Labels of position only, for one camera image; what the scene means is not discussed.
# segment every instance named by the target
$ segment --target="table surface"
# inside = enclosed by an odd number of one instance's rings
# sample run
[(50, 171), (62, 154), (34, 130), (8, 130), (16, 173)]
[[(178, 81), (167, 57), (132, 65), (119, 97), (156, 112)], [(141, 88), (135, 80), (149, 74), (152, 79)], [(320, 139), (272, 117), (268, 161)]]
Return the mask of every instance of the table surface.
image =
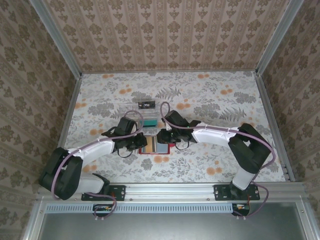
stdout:
[[(68, 130), (65, 147), (87, 144), (118, 125), (126, 103), (153, 99), (168, 101), (188, 121), (200, 120), (220, 127), (253, 125), (274, 146), (270, 127), (259, 95), (254, 73), (159, 72), (84, 74)], [(156, 135), (156, 128), (144, 130)], [(190, 144), (186, 150), (170, 149), (167, 155), (140, 155), (128, 158), (117, 153), (102, 156), (83, 167), (112, 183), (208, 183), (230, 182), (239, 165), (231, 150), (207, 143)], [(280, 161), (263, 169), (258, 182), (285, 181)]]

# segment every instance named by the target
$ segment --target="purple cable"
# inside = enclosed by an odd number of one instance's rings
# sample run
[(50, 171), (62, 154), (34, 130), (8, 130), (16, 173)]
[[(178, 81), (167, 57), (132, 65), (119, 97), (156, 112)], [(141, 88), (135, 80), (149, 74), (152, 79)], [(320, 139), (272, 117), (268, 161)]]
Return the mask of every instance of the purple cable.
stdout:
[[(169, 124), (170, 126), (175, 127), (175, 128), (177, 128), (177, 129), (187, 129), (187, 130), (188, 130), (188, 129), (203, 129), (203, 128), (204, 128), (203, 126), (185, 127), (185, 126), (177, 126), (177, 125), (172, 124), (171, 122), (169, 122), (168, 120), (166, 120), (165, 115), (164, 115), (164, 113), (163, 113), (163, 111), (162, 111), (162, 108), (163, 108), (163, 105), (164, 105), (164, 104), (167, 104), (167, 106), (168, 106), (168, 112), (170, 112), (170, 104), (169, 104), (167, 101), (164, 101), (164, 102), (161, 103), (161, 105), (160, 105), (160, 114), (161, 114), (162, 119), (163, 119), (167, 124)], [(256, 136), (253, 136), (253, 135), (251, 135), (251, 134), (247, 134), (247, 133), (245, 133), (245, 132), (237, 131), (237, 130), (232, 130), (232, 129), (229, 129), (229, 128), (226, 128), (226, 127), (207, 126), (206, 129), (212, 129), (212, 130), (218, 130), (218, 131), (223, 131), (223, 132), (230, 132), (230, 133), (239, 134), (239, 135), (245, 136), (245, 137), (247, 137), (247, 138), (251, 138), (251, 139), (253, 139), (253, 140), (256, 140), (256, 141), (258, 141), (259, 143), (261, 143), (261, 144), (263, 144), (264, 146), (266, 146), (266, 147), (270, 150), (270, 152), (272, 153), (272, 160), (269, 161), (268, 163), (266, 163), (265, 165), (263, 165), (263, 166), (261, 167), (261, 169), (264, 169), (264, 168), (270, 166), (270, 165), (273, 164), (273, 163), (275, 162), (275, 160), (276, 160), (276, 153), (275, 153), (274, 149), (273, 149), (267, 142), (261, 140), (260, 138), (258, 138), (258, 137), (256, 137)], [(259, 207), (255, 212), (247, 215), (246, 218), (251, 217), (251, 216), (257, 214), (257, 213), (260, 211), (260, 209), (266, 204), (266, 202), (267, 202), (267, 200), (268, 200), (268, 197), (269, 197), (269, 191), (268, 191), (268, 189), (267, 189), (266, 187), (264, 187), (264, 186), (262, 186), (262, 185), (257, 184), (257, 183), (254, 182), (254, 180), (256, 179), (256, 177), (258, 176), (258, 174), (259, 174), (259, 172), (258, 172), (258, 173), (254, 176), (254, 178), (252, 179), (252, 183), (253, 183), (254, 185), (256, 185), (257, 187), (264, 189), (264, 190), (266, 191), (266, 196), (265, 196), (265, 199), (263, 200), (262, 204), (260, 205), (260, 207)], [(235, 212), (236, 214), (238, 214), (239, 216), (242, 216), (242, 214), (240, 214), (239, 212), (237, 212), (237, 211), (234, 211), (234, 212)]]
[(75, 151), (71, 152), (69, 155), (67, 155), (67, 156), (63, 159), (63, 161), (61, 162), (61, 164), (59, 165), (58, 169), (56, 170), (55, 175), (54, 175), (54, 178), (53, 178), (53, 181), (52, 181), (52, 185), (51, 185), (51, 195), (52, 195), (53, 199), (55, 199), (55, 200), (59, 200), (59, 199), (60, 199), (60, 198), (56, 197), (56, 195), (55, 195), (55, 187), (56, 187), (57, 179), (58, 179), (59, 173), (61, 172), (61, 169), (63, 168), (63, 166), (65, 165), (65, 163), (68, 161), (68, 159), (69, 159), (72, 155), (74, 155), (74, 154), (76, 154), (76, 153), (78, 153), (78, 152), (80, 152), (80, 151), (83, 151), (83, 150), (85, 150), (86, 148), (88, 148), (88, 147), (90, 147), (90, 146), (92, 146), (92, 145), (94, 145), (94, 144), (97, 144), (97, 143), (99, 143), (99, 142), (101, 143), (101, 142), (106, 142), (106, 141), (114, 140), (114, 139), (125, 139), (125, 138), (129, 138), (129, 137), (134, 136), (134, 135), (136, 135), (136, 134), (138, 134), (138, 133), (140, 133), (140, 132), (142, 131), (142, 128), (144, 127), (144, 117), (142, 116), (142, 114), (141, 114), (140, 112), (138, 112), (138, 111), (135, 111), (135, 110), (129, 110), (129, 111), (127, 111), (127, 112), (124, 114), (124, 116), (126, 116), (128, 113), (137, 113), (137, 114), (139, 115), (139, 117), (140, 117), (140, 119), (141, 119), (141, 126), (140, 126), (140, 128), (139, 128), (137, 131), (135, 131), (135, 132), (133, 132), (133, 133), (131, 133), (131, 134), (129, 134), (129, 135), (106, 137), (106, 138), (100, 139), (99, 141), (98, 141), (98, 140), (95, 140), (95, 141), (93, 141), (93, 142), (90, 142), (90, 143), (82, 146), (82, 147), (79, 147), (77, 150), (75, 150)]
[[(113, 196), (104, 195), (104, 194), (95, 194), (95, 193), (92, 193), (92, 192), (87, 192), (86, 194), (88, 194), (88, 195), (90, 195), (90, 196), (93, 196), (93, 197), (108, 198), (108, 199), (113, 200), (113, 204), (114, 204), (114, 205), (113, 205), (113, 208), (112, 208), (112, 210), (108, 213), (107, 216), (104, 216), (104, 217), (103, 217), (104, 219), (109, 218), (109, 217), (114, 213), (114, 211), (115, 211), (116, 208), (117, 208), (117, 200), (116, 200), (116, 198), (113, 197)], [(103, 208), (103, 207), (104, 207), (104, 206), (99, 206), (99, 207), (96, 207), (96, 208), (94, 209), (93, 215), (94, 215), (96, 218), (99, 218), (99, 217), (97, 216), (97, 210), (98, 210), (98, 209), (101, 209), (101, 208)]]

